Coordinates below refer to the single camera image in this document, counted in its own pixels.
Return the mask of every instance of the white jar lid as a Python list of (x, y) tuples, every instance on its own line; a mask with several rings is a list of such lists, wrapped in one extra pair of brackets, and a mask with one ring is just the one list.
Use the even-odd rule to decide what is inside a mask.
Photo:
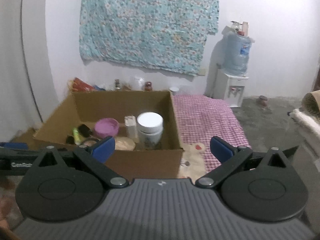
[(163, 129), (163, 118), (153, 112), (142, 113), (137, 118), (138, 130), (145, 133), (156, 133)]

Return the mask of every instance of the blue water jug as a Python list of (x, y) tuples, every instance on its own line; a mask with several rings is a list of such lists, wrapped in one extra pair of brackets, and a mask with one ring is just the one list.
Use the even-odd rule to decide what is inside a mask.
[(230, 32), (227, 36), (227, 50), (223, 63), (225, 73), (243, 76), (247, 72), (249, 51), (252, 42), (249, 37)]

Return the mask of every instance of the white jar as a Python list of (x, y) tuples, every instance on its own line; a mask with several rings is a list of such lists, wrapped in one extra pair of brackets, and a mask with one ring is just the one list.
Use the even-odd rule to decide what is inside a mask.
[(137, 129), (140, 144), (145, 149), (154, 149), (161, 140), (163, 118), (153, 112), (140, 114), (137, 118)]

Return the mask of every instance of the red packaging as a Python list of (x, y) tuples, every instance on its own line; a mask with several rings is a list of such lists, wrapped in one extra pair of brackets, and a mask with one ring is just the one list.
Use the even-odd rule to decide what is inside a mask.
[(72, 84), (73, 92), (88, 92), (88, 91), (96, 91), (96, 89), (87, 83), (83, 82), (81, 79), (75, 78)]

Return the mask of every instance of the pink bowl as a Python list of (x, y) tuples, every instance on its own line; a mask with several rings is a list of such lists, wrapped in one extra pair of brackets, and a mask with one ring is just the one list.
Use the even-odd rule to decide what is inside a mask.
[(119, 123), (113, 118), (103, 118), (97, 121), (94, 126), (94, 135), (99, 138), (116, 136), (119, 131)]

